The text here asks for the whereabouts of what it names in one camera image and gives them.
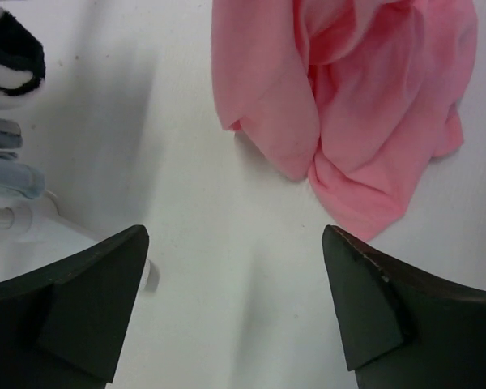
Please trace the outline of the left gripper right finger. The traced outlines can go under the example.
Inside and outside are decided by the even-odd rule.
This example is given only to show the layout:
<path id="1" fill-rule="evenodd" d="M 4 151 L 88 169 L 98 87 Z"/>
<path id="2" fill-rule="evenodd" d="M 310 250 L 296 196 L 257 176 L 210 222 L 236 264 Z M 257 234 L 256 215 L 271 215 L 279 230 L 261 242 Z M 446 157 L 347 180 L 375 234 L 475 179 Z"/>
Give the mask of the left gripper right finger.
<path id="1" fill-rule="evenodd" d="M 486 291 L 329 225 L 322 248 L 348 370 L 361 388 L 486 388 Z"/>

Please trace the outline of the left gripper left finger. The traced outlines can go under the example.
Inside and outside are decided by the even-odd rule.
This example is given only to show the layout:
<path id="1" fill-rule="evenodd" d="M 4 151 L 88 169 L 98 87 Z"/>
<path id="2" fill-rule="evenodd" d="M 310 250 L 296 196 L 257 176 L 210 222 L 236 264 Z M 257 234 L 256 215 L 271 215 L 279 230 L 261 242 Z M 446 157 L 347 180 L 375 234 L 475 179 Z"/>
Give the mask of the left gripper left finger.
<path id="1" fill-rule="evenodd" d="M 0 282 L 0 388 L 104 388 L 113 381 L 149 236 L 134 225 Z"/>

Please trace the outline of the pink t shirt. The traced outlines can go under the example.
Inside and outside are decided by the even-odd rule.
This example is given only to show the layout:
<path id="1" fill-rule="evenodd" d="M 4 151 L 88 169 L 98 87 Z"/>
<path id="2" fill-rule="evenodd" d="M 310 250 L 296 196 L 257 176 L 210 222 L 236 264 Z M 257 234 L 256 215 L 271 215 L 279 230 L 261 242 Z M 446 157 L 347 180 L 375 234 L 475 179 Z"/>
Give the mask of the pink t shirt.
<path id="1" fill-rule="evenodd" d="M 471 1 L 215 1 L 215 109 L 369 240 L 462 146 L 477 32 Z"/>

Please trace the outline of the white clothes rack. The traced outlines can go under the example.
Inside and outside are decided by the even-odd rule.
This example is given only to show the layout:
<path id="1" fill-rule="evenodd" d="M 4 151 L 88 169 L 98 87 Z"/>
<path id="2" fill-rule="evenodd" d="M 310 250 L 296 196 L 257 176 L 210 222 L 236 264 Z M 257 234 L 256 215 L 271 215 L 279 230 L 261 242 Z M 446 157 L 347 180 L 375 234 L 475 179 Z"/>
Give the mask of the white clothes rack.
<path id="1" fill-rule="evenodd" d="M 63 216 L 56 197 L 16 200 L 0 207 L 0 282 L 76 254 L 108 236 Z"/>

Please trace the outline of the light blue denim garment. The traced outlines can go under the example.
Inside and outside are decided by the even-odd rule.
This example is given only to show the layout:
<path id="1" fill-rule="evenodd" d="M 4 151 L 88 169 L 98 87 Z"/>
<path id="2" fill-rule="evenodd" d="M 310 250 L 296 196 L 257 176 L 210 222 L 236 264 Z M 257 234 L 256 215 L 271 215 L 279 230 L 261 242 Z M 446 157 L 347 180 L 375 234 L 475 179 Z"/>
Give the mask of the light blue denim garment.
<path id="1" fill-rule="evenodd" d="M 23 137 L 18 123 L 0 118 L 0 196 L 38 199 L 45 192 L 45 175 L 18 162 Z"/>

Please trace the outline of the black and white garment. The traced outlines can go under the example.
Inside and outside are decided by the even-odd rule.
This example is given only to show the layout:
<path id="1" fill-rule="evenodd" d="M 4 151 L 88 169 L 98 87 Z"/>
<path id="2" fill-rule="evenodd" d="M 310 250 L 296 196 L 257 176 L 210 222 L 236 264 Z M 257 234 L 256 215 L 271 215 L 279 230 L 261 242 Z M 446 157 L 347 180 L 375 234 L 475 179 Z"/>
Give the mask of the black and white garment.
<path id="1" fill-rule="evenodd" d="M 45 76 L 43 45 L 0 7 L 0 110 L 24 105 L 41 90 Z"/>

